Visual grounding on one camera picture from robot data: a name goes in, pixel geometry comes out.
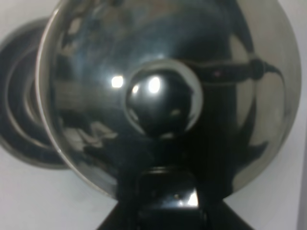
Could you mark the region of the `stainless steel teapot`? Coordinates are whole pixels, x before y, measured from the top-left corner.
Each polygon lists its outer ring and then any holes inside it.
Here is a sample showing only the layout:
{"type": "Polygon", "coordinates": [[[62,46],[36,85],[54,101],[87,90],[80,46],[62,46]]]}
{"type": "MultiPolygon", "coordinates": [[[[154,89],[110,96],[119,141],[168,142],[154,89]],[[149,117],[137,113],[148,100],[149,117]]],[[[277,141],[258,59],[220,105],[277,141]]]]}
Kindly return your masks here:
{"type": "Polygon", "coordinates": [[[276,0],[61,0],[35,89],[52,145],[117,201],[102,230],[249,230],[224,199],[273,160],[301,69],[276,0]]]}

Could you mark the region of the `steel saucer under teapot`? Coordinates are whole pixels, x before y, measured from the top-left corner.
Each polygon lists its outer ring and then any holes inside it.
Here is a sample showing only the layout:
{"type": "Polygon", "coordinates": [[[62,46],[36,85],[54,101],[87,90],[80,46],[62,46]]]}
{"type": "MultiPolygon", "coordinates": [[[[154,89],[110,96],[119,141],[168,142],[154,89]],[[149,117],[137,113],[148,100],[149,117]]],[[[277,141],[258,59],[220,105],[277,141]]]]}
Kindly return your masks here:
{"type": "Polygon", "coordinates": [[[51,170],[68,167],[42,124],[35,63],[47,18],[21,25],[0,43],[0,145],[16,159],[51,170]]]}

